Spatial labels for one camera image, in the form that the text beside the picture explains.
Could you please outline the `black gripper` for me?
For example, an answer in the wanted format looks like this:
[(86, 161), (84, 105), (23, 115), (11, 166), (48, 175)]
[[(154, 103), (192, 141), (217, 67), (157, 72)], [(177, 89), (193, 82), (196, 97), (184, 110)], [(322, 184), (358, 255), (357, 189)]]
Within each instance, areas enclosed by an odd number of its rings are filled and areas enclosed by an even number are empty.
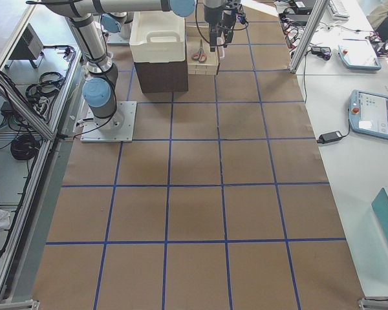
[(225, 45), (230, 44), (233, 39), (234, 27), (226, 28), (223, 26), (222, 9), (207, 9), (206, 22), (209, 24), (209, 46), (210, 51), (214, 52), (217, 46), (218, 38), (218, 55), (220, 59), (225, 58)]

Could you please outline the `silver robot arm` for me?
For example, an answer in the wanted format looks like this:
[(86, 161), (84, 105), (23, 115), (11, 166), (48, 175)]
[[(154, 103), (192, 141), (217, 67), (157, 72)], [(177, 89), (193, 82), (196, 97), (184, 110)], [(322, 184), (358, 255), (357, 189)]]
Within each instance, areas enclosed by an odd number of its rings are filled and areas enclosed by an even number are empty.
[(218, 47), (217, 38), (223, 37), (223, 47), (231, 43), (238, 9), (237, 1), (204, 1), (204, 20), (208, 23), (208, 44), (210, 51)]
[(173, 12), (180, 17), (187, 17), (194, 11), (194, 1), (40, 1), (39, 4), (63, 16), (69, 23), (72, 34), (79, 45), (83, 56), (87, 60), (87, 69), (91, 79), (86, 82), (102, 83), (108, 95), (96, 99), (93, 107), (90, 99), (86, 102), (91, 108), (94, 121), (105, 125), (112, 121), (117, 111), (115, 84), (118, 78), (118, 69), (107, 55), (107, 49), (100, 39), (93, 14), (107, 14), (119, 12)]

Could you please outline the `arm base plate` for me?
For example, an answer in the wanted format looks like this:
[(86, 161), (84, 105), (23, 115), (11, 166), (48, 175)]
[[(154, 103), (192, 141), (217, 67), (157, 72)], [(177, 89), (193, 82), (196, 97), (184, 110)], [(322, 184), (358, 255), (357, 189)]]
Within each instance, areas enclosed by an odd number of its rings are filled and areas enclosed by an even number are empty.
[(131, 33), (123, 33), (123, 32), (117, 32), (117, 33), (109, 33), (109, 36), (107, 38), (107, 44), (108, 45), (129, 45)]
[(107, 142), (132, 142), (136, 118), (136, 101), (118, 101), (117, 111), (113, 118), (104, 126), (105, 120), (93, 120), (93, 113), (89, 107), (86, 118), (91, 118), (83, 124), (84, 134), (80, 136), (80, 140), (85, 143), (107, 143)]

